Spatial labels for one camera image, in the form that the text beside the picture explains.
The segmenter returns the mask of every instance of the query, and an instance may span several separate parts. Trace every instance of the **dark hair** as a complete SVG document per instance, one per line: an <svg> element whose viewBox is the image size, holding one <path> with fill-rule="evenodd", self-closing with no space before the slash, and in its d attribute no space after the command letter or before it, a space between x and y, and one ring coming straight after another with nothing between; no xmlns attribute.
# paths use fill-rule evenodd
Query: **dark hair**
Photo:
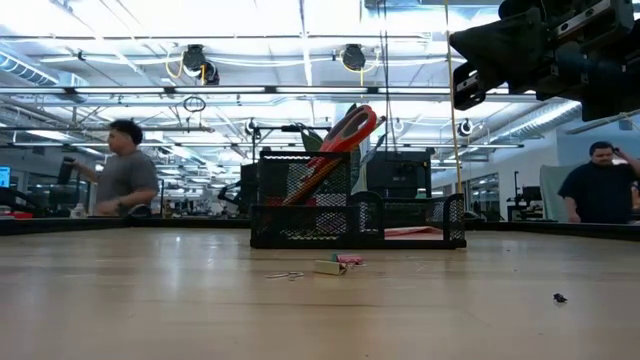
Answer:
<svg viewBox="0 0 640 360"><path fill-rule="evenodd" d="M598 149L611 149L613 151L613 145L608 141L596 141L589 148L589 156L593 156L593 153Z"/></svg>
<svg viewBox="0 0 640 360"><path fill-rule="evenodd" d="M109 124L109 128L131 136L136 146L142 142L142 129L132 120L116 120Z"/></svg>

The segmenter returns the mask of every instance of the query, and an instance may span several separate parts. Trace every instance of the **white bottle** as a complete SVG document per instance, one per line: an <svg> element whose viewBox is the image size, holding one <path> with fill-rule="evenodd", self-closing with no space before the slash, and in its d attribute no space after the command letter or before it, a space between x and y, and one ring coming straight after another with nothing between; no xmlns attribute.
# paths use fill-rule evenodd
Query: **white bottle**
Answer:
<svg viewBox="0 0 640 360"><path fill-rule="evenodd" d="M84 219L87 213L84 211L84 205L78 203L76 207L71 211L72 219Z"/></svg>

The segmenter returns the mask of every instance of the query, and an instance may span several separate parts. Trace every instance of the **wooden table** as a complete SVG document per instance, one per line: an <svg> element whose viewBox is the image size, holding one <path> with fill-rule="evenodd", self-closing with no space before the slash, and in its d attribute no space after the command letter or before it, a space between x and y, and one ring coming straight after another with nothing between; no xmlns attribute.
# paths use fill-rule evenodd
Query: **wooden table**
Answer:
<svg viewBox="0 0 640 360"><path fill-rule="evenodd" d="M640 244L468 233L455 251L252 250L248 230L0 238L12 359L638 359ZM296 281L268 274L303 271ZM553 294L569 302L555 304Z"/></svg>

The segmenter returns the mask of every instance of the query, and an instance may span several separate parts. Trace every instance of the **black t-shirt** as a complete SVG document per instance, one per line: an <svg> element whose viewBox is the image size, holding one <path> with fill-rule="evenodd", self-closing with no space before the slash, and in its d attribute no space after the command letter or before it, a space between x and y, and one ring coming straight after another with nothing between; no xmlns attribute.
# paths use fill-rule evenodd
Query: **black t-shirt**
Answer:
<svg viewBox="0 0 640 360"><path fill-rule="evenodd" d="M628 164L599 166L592 162L574 169L558 195L573 198L583 223L626 224L631 220L631 185L637 179Z"/></svg>

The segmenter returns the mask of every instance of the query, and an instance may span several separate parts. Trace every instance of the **red scissors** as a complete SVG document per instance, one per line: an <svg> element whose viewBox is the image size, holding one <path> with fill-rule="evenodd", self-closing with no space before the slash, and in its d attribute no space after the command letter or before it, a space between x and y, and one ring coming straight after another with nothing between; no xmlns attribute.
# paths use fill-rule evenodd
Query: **red scissors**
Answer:
<svg viewBox="0 0 640 360"><path fill-rule="evenodd" d="M349 112L327 134L322 142L320 152L351 152L376 128L378 117L370 106L362 105ZM326 178L338 164L340 159L322 157L312 158L307 166L311 174L301 179L302 186L289 195L283 205L297 205Z"/></svg>

